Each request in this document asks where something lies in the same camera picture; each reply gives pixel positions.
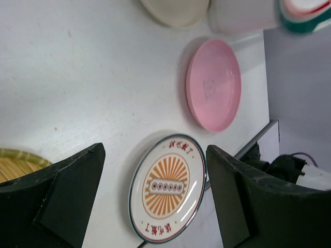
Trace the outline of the green rimmed white plate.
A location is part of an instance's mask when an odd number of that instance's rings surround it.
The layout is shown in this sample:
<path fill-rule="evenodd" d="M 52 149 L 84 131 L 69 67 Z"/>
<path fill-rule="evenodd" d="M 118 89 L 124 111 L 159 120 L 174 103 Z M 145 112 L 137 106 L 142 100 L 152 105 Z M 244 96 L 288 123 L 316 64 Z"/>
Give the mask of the green rimmed white plate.
<path fill-rule="evenodd" d="M 330 26 L 330 1 L 275 1 L 281 26 L 287 31 L 303 35 Z"/>

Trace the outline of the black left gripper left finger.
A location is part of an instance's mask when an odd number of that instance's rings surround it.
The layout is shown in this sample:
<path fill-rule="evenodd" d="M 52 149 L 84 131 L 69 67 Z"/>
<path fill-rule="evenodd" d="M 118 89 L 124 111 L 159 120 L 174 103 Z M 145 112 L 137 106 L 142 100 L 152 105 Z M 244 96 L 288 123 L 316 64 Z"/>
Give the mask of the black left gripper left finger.
<path fill-rule="evenodd" d="M 82 247 L 106 152 L 102 143 L 1 184 L 1 247 Z"/>

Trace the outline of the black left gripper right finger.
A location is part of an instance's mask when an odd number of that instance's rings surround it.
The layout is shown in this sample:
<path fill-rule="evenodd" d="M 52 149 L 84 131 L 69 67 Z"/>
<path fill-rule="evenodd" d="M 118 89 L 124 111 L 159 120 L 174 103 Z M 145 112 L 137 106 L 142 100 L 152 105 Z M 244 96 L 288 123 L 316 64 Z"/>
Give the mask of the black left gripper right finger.
<path fill-rule="evenodd" d="M 330 247 L 330 191 L 281 180 L 215 145 L 206 160 L 224 247 Z"/>

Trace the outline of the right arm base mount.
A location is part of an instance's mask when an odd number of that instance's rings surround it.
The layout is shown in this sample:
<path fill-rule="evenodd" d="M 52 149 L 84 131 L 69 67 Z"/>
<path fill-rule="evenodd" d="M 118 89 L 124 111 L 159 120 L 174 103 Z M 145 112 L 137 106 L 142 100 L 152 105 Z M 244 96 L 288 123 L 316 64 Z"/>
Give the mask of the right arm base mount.
<path fill-rule="evenodd" d="M 302 171 L 306 165 L 304 160 L 283 154 L 269 163 L 261 159 L 260 148 L 257 143 L 241 157 L 240 161 L 278 179 L 294 184 L 297 183 L 299 176 L 305 175 Z"/>

